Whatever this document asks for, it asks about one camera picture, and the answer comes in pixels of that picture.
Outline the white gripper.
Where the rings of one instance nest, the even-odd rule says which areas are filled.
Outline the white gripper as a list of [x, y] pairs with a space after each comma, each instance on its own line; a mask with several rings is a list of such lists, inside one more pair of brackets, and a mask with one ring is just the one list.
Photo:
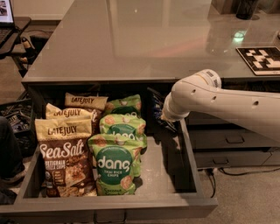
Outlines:
[[164, 99], [161, 119], [168, 122], [180, 121], [188, 116], [188, 112], [180, 110], [180, 107], [174, 102], [172, 96], [168, 94]]

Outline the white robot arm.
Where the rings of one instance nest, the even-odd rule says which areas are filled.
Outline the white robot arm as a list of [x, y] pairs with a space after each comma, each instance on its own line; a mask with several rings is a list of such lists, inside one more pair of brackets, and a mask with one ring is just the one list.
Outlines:
[[211, 69], [178, 80], [165, 97], [161, 118], [176, 122], [193, 111], [280, 141], [280, 94], [223, 89]]

